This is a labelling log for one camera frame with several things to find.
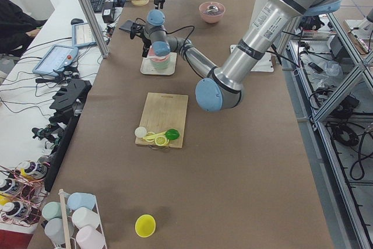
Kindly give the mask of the paint bottle yellow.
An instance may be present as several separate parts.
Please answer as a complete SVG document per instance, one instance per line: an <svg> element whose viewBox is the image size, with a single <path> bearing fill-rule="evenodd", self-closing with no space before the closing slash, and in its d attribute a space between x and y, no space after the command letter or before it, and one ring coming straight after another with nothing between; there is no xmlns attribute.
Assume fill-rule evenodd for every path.
<svg viewBox="0 0 373 249"><path fill-rule="evenodd" d="M21 174L25 177L32 178L33 180L44 179L47 175L47 166L32 161L21 162L18 167L20 168Z"/></svg>

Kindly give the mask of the grey folded cloth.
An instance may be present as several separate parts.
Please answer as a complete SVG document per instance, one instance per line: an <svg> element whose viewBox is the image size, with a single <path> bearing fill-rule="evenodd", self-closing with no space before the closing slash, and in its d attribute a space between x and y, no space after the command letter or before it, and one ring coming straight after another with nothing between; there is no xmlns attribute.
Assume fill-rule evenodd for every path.
<svg viewBox="0 0 373 249"><path fill-rule="evenodd" d="M133 27L136 27L136 23L132 20L127 20L124 24L122 24L119 27L119 29L127 33L130 33Z"/></svg>

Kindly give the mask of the white plastic cup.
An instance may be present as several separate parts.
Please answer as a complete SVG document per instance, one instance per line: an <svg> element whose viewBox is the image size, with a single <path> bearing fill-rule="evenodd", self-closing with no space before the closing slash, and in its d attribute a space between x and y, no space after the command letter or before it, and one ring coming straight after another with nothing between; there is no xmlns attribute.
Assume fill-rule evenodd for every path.
<svg viewBox="0 0 373 249"><path fill-rule="evenodd" d="M98 213L93 212L91 209L80 207L72 214L72 223L78 229L85 226L91 226L96 229L100 224L100 217Z"/></svg>

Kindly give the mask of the white steamed bun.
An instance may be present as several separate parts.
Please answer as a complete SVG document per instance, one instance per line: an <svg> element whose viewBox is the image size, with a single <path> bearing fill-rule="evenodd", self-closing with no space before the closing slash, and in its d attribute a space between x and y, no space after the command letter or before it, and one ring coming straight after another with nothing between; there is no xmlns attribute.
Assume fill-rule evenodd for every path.
<svg viewBox="0 0 373 249"><path fill-rule="evenodd" d="M137 127L135 129L135 136L137 138L144 138L147 135L147 129L145 127Z"/></svg>

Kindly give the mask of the aluminium frame post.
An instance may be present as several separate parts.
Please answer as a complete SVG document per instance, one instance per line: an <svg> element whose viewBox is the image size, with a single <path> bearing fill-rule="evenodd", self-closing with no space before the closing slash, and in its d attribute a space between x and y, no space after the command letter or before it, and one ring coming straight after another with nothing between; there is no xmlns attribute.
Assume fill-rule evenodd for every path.
<svg viewBox="0 0 373 249"><path fill-rule="evenodd" d="M94 39L96 40L97 46L101 52L102 57L105 59L109 55L109 49L107 43L104 40L103 33L101 32L100 26L94 14L93 8L89 0L78 0L80 7L85 15L85 18L93 32Z"/></svg>

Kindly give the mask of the metal ice scoop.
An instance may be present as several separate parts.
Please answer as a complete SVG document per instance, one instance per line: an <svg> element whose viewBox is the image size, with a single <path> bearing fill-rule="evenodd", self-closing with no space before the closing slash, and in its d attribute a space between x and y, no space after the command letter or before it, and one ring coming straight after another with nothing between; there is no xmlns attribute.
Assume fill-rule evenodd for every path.
<svg viewBox="0 0 373 249"><path fill-rule="evenodd" d="M210 15L210 16L216 16L219 13L220 13L220 10L216 5L209 5L205 10L205 14Z"/></svg>

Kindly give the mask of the paint bottle middle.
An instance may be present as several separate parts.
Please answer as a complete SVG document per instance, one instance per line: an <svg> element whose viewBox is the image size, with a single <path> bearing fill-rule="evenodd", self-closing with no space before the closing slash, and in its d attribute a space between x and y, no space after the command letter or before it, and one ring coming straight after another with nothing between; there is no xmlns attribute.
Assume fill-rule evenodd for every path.
<svg viewBox="0 0 373 249"><path fill-rule="evenodd" d="M5 194L11 197L19 197L22 193L23 183L16 181L13 178L1 179L1 194Z"/></svg>

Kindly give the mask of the black power adapter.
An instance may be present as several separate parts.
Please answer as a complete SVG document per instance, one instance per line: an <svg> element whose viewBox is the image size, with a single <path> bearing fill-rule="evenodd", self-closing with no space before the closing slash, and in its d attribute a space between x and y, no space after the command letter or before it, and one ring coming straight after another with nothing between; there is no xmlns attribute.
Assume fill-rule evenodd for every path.
<svg viewBox="0 0 373 249"><path fill-rule="evenodd" d="M103 10L101 17L104 23L113 23L115 15L115 5L114 2L105 2L103 3Z"/></svg>

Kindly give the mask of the cream serving tray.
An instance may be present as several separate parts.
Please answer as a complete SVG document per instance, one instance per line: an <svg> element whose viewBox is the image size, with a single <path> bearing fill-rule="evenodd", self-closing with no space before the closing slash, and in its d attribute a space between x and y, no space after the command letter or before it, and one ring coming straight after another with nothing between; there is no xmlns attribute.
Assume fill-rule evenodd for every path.
<svg viewBox="0 0 373 249"><path fill-rule="evenodd" d="M170 54L170 59L168 65L164 69L157 69L153 66L151 59L144 58L140 66L140 72L143 75L161 75L161 76L170 76L175 72L175 66L177 62L177 54L172 52Z"/></svg>

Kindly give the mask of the lemon slice near lime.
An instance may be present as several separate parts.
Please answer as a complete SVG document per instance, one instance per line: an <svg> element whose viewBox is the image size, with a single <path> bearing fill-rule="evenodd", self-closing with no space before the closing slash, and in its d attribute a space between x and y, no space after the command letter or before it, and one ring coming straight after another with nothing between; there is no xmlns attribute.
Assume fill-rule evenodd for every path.
<svg viewBox="0 0 373 249"><path fill-rule="evenodd" d="M169 139L165 135L159 135L154 139L154 144L157 146L167 146Z"/></svg>

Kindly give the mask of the stacked green bowls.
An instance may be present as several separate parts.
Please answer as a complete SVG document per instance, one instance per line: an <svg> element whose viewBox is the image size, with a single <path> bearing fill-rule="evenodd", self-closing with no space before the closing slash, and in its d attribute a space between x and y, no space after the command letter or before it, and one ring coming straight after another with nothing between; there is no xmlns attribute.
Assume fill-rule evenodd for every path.
<svg viewBox="0 0 373 249"><path fill-rule="evenodd" d="M170 61L169 58L165 58L165 59L155 59L155 58L152 58L150 60L152 67L156 71L166 70L168 68L169 61Z"/></svg>

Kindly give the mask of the green plastic cup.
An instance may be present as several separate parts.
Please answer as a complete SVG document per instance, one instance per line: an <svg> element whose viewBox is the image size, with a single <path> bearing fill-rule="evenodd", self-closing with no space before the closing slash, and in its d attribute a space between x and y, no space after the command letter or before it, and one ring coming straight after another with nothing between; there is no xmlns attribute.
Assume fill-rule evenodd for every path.
<svg viewBox="0 0 373 249"><path fill-rule="evenodd" d="M49 202L44 205L41 211L42 217L49 221L54 218L62 218L62 208L60 202Z"/></svg>

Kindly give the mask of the blue teach pendant tablet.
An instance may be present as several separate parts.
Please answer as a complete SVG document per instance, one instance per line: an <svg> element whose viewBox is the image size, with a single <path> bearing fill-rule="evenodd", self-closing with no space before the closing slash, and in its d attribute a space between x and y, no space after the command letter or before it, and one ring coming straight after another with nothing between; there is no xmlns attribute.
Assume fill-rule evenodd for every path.
<svg viewBox="0 0 373 249"><path fill-rule="evenodd" d="M38 75L58 76L57 72L71 65L77 57L79 49L73 46L54 45L33 68L32 73Z"/></svg>

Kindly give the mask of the small pink bowl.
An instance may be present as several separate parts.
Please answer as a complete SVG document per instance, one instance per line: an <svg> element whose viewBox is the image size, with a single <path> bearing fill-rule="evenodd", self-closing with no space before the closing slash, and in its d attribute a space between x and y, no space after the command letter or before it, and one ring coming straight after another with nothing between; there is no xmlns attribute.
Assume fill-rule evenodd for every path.
<svg viewBox="0 0 373 249"><path fill-rule="evenodd" d="M149 48L149 52L148 52L148 55L147 55L147 58L150 59L151 61L154 61L154 62L163 62L163 61L168 60L169 57L170 57L170 54L157 55L155 53L155 50L153 49L153 47Z"/></svg>

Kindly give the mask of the green lime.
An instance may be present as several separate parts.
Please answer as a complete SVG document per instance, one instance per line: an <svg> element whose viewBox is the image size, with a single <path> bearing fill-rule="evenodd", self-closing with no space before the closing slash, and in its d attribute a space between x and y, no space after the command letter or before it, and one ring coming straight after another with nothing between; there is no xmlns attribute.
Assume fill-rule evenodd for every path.
<svg viewBox="0 0 373 249"><path fill-rule="evenodd" d="M180 137L180 133L178 132L177 129L171 128L165 132L165 136L168 140L173 141Z"/></svg>

